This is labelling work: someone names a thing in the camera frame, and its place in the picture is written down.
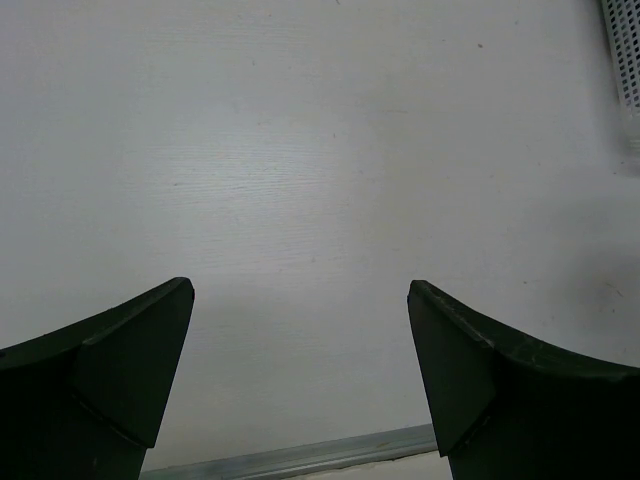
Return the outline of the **white perforated plastic basket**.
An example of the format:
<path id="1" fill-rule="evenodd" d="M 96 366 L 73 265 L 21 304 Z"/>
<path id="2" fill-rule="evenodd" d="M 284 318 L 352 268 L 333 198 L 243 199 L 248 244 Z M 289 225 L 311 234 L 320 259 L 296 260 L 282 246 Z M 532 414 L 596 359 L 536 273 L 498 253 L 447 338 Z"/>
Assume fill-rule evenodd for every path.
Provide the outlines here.
<path id="1" fill-rule="evenodd" d="M 601 11 L 612 57 L 622 128 L 639 157 L 639 0 L 603 0 Z"/>

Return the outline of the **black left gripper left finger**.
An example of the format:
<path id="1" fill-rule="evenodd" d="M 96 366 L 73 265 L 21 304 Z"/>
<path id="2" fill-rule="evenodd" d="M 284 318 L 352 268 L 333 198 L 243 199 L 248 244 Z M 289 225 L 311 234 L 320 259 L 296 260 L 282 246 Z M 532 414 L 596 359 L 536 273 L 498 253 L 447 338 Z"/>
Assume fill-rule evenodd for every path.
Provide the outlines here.
<path id="1" fill-rule="evenodd" d="M 1 351 L 4 479 L 136 479 L 154 448 L 195 289 L 173 278 Z"/>

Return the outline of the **aluminium table edge rail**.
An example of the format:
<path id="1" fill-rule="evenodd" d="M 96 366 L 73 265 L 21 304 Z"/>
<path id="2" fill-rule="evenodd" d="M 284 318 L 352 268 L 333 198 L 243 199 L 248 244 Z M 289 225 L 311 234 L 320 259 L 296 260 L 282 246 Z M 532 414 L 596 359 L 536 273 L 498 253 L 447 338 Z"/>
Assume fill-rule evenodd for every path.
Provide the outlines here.
<path id="1" fill-rule="evenodd" d="M 285 479 L 395 461 L 438 449 L 430 424 L 140 474 L 142 479 Z"/>

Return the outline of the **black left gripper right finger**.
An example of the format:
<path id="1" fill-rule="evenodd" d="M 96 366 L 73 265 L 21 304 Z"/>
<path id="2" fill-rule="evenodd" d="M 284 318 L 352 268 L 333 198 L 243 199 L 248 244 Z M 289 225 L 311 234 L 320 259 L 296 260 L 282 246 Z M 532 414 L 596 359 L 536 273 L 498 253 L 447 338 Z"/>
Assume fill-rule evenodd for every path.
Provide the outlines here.
<path id="1" fill-rule="evenodd" d="M 635 479 L 639 371 L 539 340 L 424 280 L 408 313 L 456 479 Z"/>

